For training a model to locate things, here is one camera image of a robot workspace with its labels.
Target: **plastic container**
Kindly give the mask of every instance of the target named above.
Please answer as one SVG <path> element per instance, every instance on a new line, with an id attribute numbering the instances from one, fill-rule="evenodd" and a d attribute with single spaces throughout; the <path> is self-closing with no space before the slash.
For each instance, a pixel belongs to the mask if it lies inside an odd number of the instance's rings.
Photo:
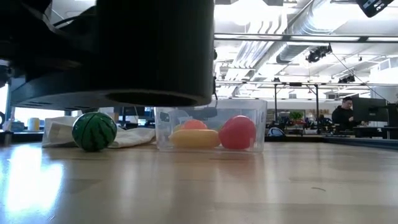
<path id="1" fill-rule="evenodd" d="M 155 108 L 157 147 L 161 151 L 262 152 L 266 114 L 264 100 Z"/>

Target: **person sitting at desk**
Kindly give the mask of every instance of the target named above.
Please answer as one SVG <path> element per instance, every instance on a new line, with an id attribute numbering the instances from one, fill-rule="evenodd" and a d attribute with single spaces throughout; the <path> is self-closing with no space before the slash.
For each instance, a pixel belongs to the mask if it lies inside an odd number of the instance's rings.
<path id="1" fill-rule="evenodd" d="M 341 106 L 338 106 L 331 114 L 331 120 L 335 124 L 339 124 L 339 130 L 352 130 L 359 123 L 354 121 L 353 99 L 349 96 L 343 98 Z"/>

